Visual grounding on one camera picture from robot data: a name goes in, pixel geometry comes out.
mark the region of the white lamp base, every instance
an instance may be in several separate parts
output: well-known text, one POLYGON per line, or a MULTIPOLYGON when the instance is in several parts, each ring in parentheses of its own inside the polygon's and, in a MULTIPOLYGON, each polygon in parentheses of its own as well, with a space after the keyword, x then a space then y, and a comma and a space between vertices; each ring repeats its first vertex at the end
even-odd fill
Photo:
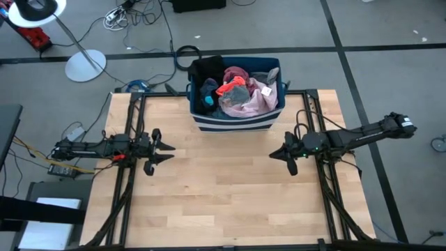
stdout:
POLYGON ((87 82, 96 78, 107 65, 107 60, 102 52, 87 50, 86 53, 93 59, 94 67, 81 52, 74 54, 65 65, 65 74, 74 82, 87 82))

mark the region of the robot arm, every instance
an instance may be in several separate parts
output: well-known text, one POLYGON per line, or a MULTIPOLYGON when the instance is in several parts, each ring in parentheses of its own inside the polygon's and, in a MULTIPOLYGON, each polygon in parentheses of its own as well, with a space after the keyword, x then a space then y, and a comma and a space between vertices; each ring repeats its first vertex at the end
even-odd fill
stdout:
POLYGON ((71 142, 67 139, 56 143, 52 157, 56 160, 72 160, 73 158, 107 158, 120 165, 127 166, 134 158, 148 158, 144 171, 152 176, 155 171, 153 165, 173 157, 172 154, 158 154, 162 151, 175 150, 174 147, 161 142, 160 129, 152 132, 152 141, 147 132, 141 133, 136 139, 127 134, 117 134, 97 143, 71 142))
POLYGON ((352 130, 308 132, 302 139, 291 132, 285 132, 285 143, 271 153, 270 158, 286 161, 290 174, 294 176, 298 173, 294 160, 298 158, 321 155, 324 160, 338 160, 349 150, 378 140, 408 139, 416 130, 407 116, 392 112, 379 122, 352 130))

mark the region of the yellow cable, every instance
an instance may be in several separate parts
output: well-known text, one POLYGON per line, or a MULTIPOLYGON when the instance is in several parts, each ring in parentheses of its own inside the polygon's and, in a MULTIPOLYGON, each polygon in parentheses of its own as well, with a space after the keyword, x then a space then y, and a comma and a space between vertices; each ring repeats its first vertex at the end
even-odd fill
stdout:
POLYGON ((61 167, 71 168, 71 169, 77 170, 77 171, 79 171, 79 172, 87 173, 87 174, 94 174, 94 173, 95 173, 95 171, 91 171, 91 170, 87 170, 87 169, 82 169, 82 168, 80 168, 80 167, 76 167, 76 166, 73 166, 73 165, 65 164, 65 163, 62 163, 62 162, 59 162, 59 161, 48 160, 46 156, 44 156, 43 154, 41 154, 41 153, 40 153, 39 151, 37 151, 34 147, 29 146, 28 144, 25 144, 24 142, 22 142, 22 141, 20 141, 20 140, 17 140, 17 139, 14 139, 14 142, 17 143, 17 144, 19 144, 20 146, 26 147, 26 148, 28 148, 29 150, 33 151, 33 153, 34 153, 35 156, 37 156, 37 157, 43 159, 45 162, 48 162, 49 164, 58 165, 58 166, 61 166, 61 167))

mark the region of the black box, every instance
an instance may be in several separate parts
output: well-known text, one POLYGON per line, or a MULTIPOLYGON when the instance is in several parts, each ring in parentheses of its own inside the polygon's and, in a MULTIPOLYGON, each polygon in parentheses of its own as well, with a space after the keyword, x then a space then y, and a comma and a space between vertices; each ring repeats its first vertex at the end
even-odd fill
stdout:
POLYGON ((176 13, 226 7, 226 0, 171 0, 171 2, 176 13))

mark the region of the pink cloth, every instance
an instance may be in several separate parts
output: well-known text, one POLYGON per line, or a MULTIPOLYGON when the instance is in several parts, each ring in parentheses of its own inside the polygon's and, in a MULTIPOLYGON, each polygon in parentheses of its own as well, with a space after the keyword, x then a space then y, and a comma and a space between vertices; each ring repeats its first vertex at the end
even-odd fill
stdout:
POLYGON ((223 84, 231 81, 236 76, 242 77, 245 80, 249 95, 252 96, 254 90, 257 89, 257 86, 249 81, 249 74, 240 67, 231 66, 224 70, 223 84))
POLYGON ((266 84, 258 82, 254 78, 250 78, 249 83, 257 88, 254 90, 251 100, 244 104, 238 104, 232 107, 221 102, 220 107, 225 114, 235 118, 249 118, 271 112, 276 108, 278 103, 276 82, 270 86, 266 86, 266 84), (261 93, 262 88, 265 86, 272 89, 269 96, 265 96, 261 93))

